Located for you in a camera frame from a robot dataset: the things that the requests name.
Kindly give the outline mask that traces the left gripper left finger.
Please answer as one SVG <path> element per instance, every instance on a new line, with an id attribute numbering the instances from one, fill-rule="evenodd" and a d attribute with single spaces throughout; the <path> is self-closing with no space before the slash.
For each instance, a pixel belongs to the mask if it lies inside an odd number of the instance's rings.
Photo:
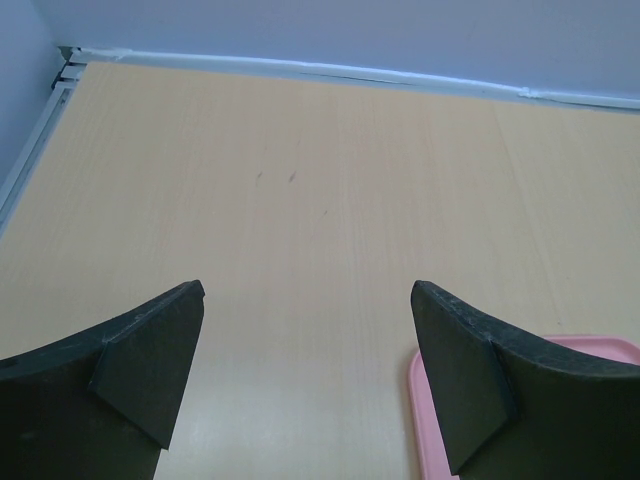
<path id="1" fill-rule="evenodd" d="M 200 281 L 1 362 L 4 479 L 151 479 L 204 317 Z"/>

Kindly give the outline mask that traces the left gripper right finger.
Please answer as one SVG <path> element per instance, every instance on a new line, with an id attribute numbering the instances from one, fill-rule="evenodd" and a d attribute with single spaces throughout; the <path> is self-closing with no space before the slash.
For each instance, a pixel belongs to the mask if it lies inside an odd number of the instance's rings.
<path id="1" fill-rule="evenodd" d="M 559 345 L 429 281 L 411 309 L 450 472 L 635 479 L 639 369 Z"/>

